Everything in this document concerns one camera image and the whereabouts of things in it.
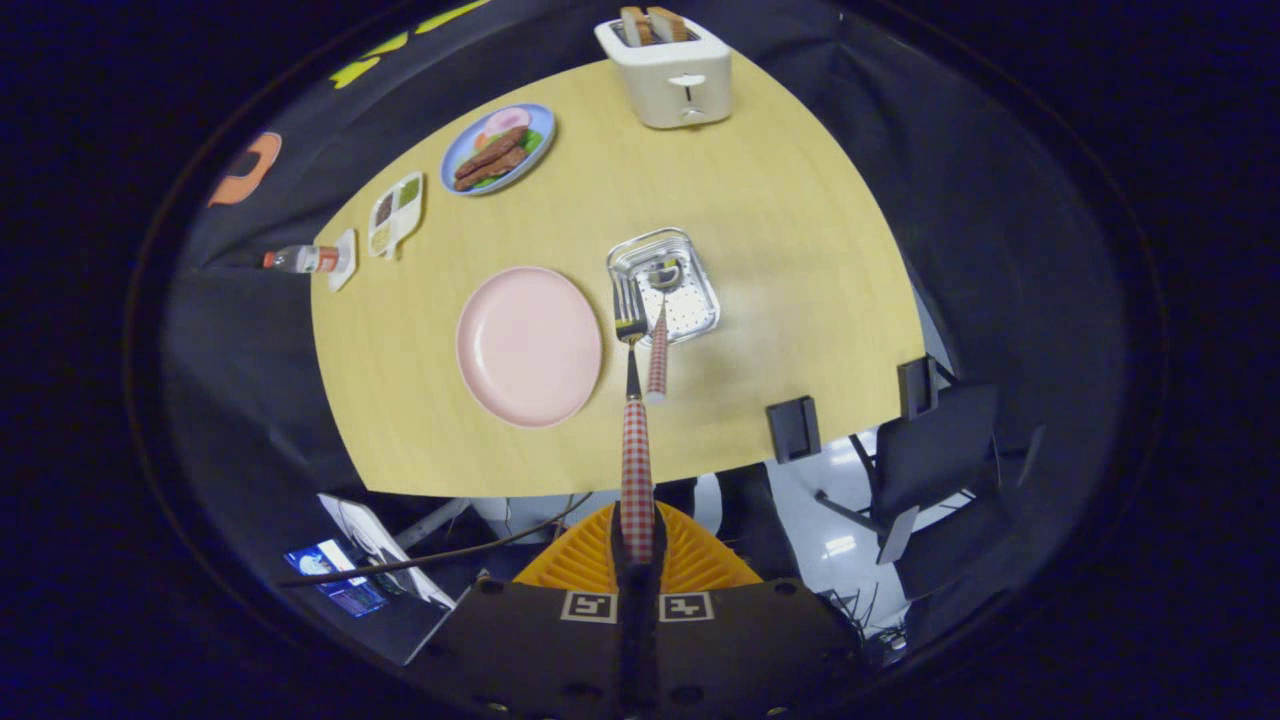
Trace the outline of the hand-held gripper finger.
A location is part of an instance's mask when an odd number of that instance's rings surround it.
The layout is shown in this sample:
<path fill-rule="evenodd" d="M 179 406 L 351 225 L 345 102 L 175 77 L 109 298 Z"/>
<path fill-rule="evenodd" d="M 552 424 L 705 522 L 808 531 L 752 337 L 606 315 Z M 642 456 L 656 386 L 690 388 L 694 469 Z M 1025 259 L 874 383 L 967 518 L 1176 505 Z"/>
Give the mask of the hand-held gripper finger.
<path fill-rule="evenodd" d="M 627 717 L 639 705 L 639 583 L 620 510 L 599 509 L 512 579 L 476 579 L 408 679 L 452 717 Z"/>
<path fill-rule="evenodd" d="M 637 688 L 655 719 L 812 719 L 869 682 L 863 633 L 796 577 L 764 579 L 659 503 Z"/>

